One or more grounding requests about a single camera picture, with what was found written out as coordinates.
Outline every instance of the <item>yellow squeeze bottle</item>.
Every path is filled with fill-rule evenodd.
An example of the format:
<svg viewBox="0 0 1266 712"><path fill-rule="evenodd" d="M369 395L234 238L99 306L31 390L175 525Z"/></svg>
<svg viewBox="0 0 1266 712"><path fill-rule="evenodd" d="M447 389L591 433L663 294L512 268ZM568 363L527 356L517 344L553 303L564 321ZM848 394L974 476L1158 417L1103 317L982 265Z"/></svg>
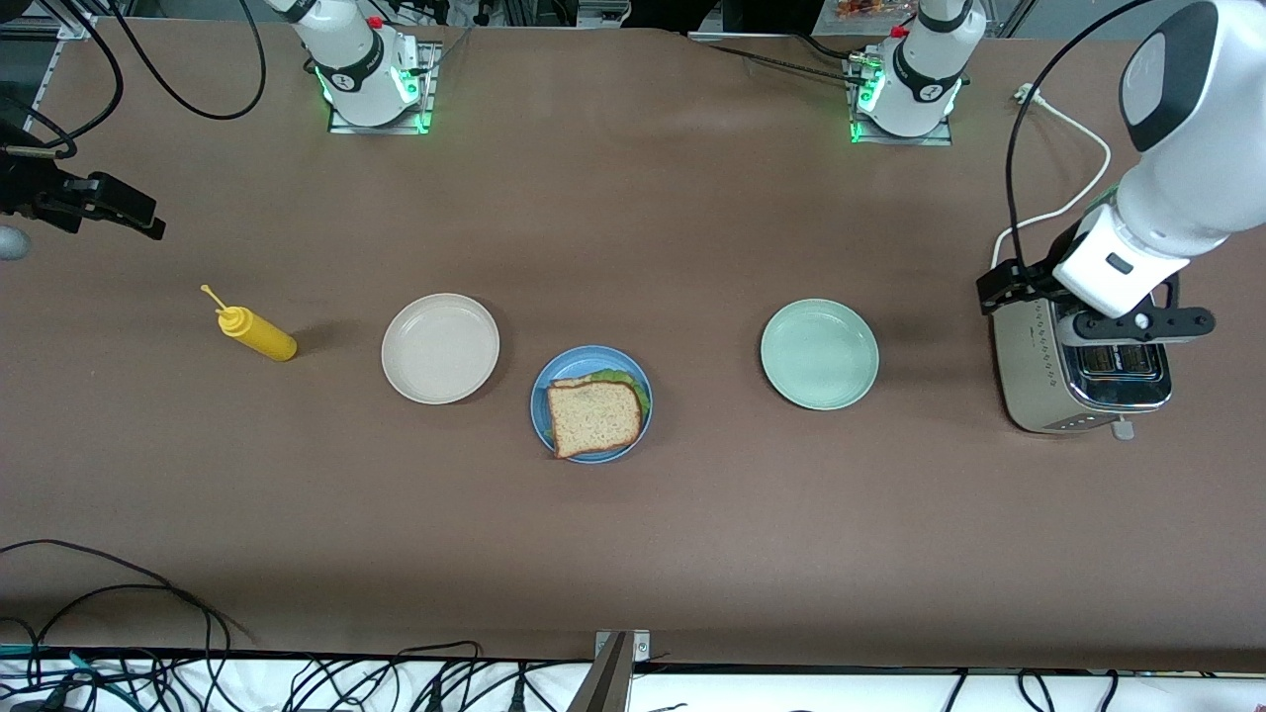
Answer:
<svg viewBox="0 0 1266 712"><path fill-rule="evenodd" d="M294 359L299 345L289 333L272 326L267 319L246 307L225 307L210 286L204 284L201 289L220 305L215 313L220 315L220 331L224 332L224 336L254 348L273 361Z"/></svg>

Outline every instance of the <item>bottle nozzle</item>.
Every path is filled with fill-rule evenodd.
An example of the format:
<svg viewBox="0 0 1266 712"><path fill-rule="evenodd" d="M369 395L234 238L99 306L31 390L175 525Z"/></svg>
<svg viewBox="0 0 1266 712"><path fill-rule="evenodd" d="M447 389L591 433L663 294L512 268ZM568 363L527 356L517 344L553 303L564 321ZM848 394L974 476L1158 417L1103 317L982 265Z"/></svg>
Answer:
<svg viewBox="0 0 1266 712"><path fill-rule="evenodd" d="M227 305L227 304L224 304L223 302L220 302L220 298L219 298L219 296L215 296L215 293L214 293L214 291L211 291L211 288L210 288L210 285L206 285L206 284L204 284L204 285L203 285L201 288L199 288L199 289L201 289L203 291L205 291L206 294L209 294L209 295L210 295L210 298L211 298L211 299L214 299L214 300L215 300L215 303L220 305L220 308L215 310L215 313L216 313L216 314L223 314L224 312L227 312L227 310L228 310L228 305Z"/></svg>

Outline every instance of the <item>gray ball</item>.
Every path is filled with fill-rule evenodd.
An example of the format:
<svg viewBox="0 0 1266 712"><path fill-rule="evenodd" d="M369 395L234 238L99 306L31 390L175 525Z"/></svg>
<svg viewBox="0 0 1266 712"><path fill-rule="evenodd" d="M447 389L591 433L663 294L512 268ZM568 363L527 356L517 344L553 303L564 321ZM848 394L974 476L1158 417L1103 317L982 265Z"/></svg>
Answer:
<svg viewBox="0 0 1266 712"><path fill-rule="evenodd" d="M0 226L0 260L22 260L30 252L30 237L13 226Z"/></svg>

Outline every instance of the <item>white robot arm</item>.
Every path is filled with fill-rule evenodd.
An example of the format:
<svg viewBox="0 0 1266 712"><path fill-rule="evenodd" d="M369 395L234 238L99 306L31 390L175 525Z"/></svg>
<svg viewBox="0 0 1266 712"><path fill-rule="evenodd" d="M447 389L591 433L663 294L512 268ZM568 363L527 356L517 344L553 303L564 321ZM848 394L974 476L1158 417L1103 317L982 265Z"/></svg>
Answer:
<svg viewBox="0 0 1266 712"><path fill-rule="evenodd" d="M1266 5L1198 0L1134 52L1120 108L1142 152L1118 186L1056 241L1043 262L1013 260L977 281L993 313L1014 302L1080 303L1112 319L1151 308L1151 293L1231 233L1266 224ZM1082 318L1082 322L1094 322ZM1212 328L1206 318L1203 324ZM1185 341L1203 333L1141 319L1109 341ZM1208 329L1195 329L1196 332ZM1069 340L1091 334L1062 332Z"/></svg>
<svg viewBox="0 0 1266 712"><path fill-rule="evenodd" d="M980 38L985 10L979 0L923 0L909 33L879 46L882 75L858 110L894 136L923 136L950 113Z"/></svg>
<svg viewBox="0 0 1266 712"><path fill-rule="evenodd" d="M367 20L356 0L266 0L313 56L327 100L349 123L376 127L418 103L417 39Z"/></svg>

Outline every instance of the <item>sandwich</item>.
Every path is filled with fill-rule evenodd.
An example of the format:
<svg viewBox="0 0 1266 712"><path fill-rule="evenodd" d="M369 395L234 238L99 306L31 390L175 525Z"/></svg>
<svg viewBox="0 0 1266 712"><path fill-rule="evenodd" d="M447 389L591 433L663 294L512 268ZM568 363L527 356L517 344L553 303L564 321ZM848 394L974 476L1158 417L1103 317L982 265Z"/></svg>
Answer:
<svg viewBox="0 0 1266 712"><path fill-rule="evenodd" d="M643 402L646 393L637 381L604 378L611 374L633 380L623 371L599 371L555 381L546 390L555 457L604 452L637 442L649 399Z"/></svg>

